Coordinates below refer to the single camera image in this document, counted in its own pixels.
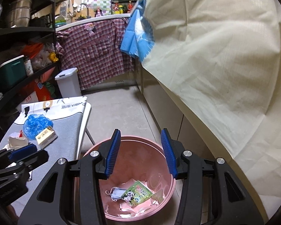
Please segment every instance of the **white cabinet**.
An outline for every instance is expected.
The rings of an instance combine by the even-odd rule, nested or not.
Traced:
[[[140,90],[140,92],[143,94],[143,67],[140,63],[140,61],[138,60],[138,58],[135,59],[135,69],[134,69],[134,77],[135,80],[138,84],[138,88]]]
[[[178,141],[182,142],[186,150],[190,150],[197,156],[209,160],[214,160],[214,157],[205,142],[202,140],[197,131],[193,128],[192,124],[184,116]]]
[[[171,138],[177,140],[183,113],[164,91],[158,81],[142,68],[143,95],[160,127],[167,128]]]

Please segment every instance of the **plaid cloth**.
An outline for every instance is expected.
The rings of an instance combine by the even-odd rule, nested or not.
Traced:
[[[78,68],[81,90],[134,70],[134,59],[120,51],[126,26],[127,19],[111,19],[56,33],[61,69]]]

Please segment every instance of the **metal screw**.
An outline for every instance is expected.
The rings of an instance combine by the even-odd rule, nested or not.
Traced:
[[[98,152],[98,151],[92,151],[92,152],[90,153],[90,155],[91,155],[92,157],[96,157],[96,156],[99,155],[99,152]]]
[[[191,151],[184,151],[183,155],[185,155],[186,157],[190,157],[193,153]]]
[[[57,161],[57,163],[59,164],[59,165],[62,165],[62,164],[64,164],[66,162],[66,160],[64,159],[64,158],[60,158],[60,159],[58,159],[58,161]]]
[[[221,157],[219,157],[218,159],[216,159],[217,163],[218,164],[224,164],[225,163],[225,160]]]

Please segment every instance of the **tiled floor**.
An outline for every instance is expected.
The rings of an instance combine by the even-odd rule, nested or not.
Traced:
[[[92,106],[87,128],[95,143],[110,138],[114,129],[118,128],[122,135],[140,136],[160,144],[159,127],[137,86],[98,91],[86,96]],[[82,151],[87,151],[91,146],[89,138],[85,135]],[[124,224],[173,225],[179,207],[182,185],[183,182],[178,180],[172,198],[161,211],[146,219]],[[108,224],[122,223],[108,220]]]

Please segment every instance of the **blue plastic bag on table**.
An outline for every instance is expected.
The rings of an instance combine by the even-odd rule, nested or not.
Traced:
[[[29,140],[35,140],[35,136],[49,126],[53,127],[53,122],[43,114],[31,114],[24,122],[23,132]]]

